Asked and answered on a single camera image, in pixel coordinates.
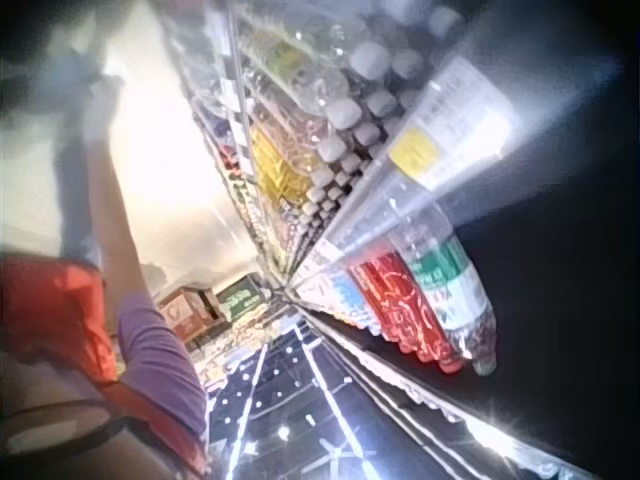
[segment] person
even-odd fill
[[[3,478],[202,478],[206,396],[181,340],[151,300],[109,152],[121,82],[100,78],[81,122],[102,271],[3,255]],[[126,370],[117,378],[103,283]]]

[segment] floor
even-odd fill
[[[158,296],[188,283],[220,290],[258,270],[256,251],[191,119],[159,22],[144,1],[129,8],[106,41],[105,71],[125,81],[111,150],[145,277]],[[94,29],[95,16],[89,15],[68,32],[69,42],[82,51]],[[24,112],[3,123],[3,250],[60,252],[63,221],[52,132],[61,123],[56,114]],[[84,205],[82,190],[78,186],[72,204]]]

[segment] lavender shirt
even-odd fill
[[[127,364],[120,381],[202,436],[205,393],[182,340],[146,292],[132,294],[120,304],[118,341]]]

